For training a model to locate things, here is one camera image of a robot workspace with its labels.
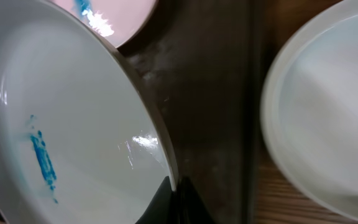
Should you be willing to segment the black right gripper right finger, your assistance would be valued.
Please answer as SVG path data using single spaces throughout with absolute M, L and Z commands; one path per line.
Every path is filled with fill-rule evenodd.
M 178 185 L 177 197 L 180 224 L 215 224 L 188 177 L 181 179 Z

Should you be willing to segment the white plate with blue stain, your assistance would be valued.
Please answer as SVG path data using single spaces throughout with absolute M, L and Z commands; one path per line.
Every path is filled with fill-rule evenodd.
M 158 0 L 52 0 L 104 37 L 115 48 L 130 41 L 148 22 Z

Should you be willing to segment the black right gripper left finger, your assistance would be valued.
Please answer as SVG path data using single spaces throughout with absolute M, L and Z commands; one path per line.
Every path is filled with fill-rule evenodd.
M 172 190 L 170 179 L 166 176 L 149 206 L 135 224 L 176 224 L 176 193 Z

